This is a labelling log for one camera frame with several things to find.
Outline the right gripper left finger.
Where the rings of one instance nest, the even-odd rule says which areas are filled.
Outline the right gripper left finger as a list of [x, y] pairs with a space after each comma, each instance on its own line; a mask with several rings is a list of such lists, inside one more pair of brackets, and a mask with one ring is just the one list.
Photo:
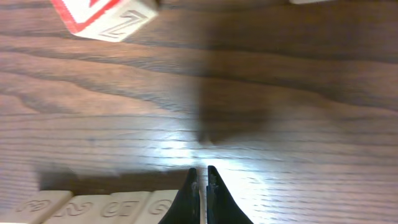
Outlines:
[[200, 193], [196, 168], [188, 170], [183, 187], [159, 224], [200, 224]]

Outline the yellow C block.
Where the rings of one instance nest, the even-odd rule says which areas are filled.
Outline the yellow C block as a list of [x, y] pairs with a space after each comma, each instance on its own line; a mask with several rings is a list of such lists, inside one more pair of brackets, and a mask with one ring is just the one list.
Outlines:
[[1, 224], [38, 224], [62, 208], [73, 193], [67, 190], [44, 190], [21, 202], [1, 216]]

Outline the green R block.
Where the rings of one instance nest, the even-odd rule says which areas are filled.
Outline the green R block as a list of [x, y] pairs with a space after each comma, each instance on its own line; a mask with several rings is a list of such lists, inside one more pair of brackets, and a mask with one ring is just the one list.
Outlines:
[[117, 192], [101, 207], [95, 224], [132, 224], [139, 216], [150, 192]]

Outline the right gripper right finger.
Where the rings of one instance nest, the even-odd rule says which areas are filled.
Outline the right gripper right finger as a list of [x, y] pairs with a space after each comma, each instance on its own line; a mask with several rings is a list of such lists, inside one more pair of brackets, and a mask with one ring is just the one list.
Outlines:
[[215, 166], [208, 166], [207, 224], [253, 224], [239, 208]]

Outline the yellow O block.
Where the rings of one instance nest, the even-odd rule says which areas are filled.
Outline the yellow O block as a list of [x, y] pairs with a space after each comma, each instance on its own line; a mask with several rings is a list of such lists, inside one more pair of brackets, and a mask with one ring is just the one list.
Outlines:
[[104, 223], [100, 211], [111, 199], [110, 195], [79, 195], [73, 197], [44, 224]]

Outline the blue L block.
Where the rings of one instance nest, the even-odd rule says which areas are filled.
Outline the blue L block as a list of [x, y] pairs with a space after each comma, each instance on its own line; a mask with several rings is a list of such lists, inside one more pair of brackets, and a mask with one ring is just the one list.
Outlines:
[[158, 190], [153, 192], [134, 224], [158, 224], [168, 212], [178, 190]]

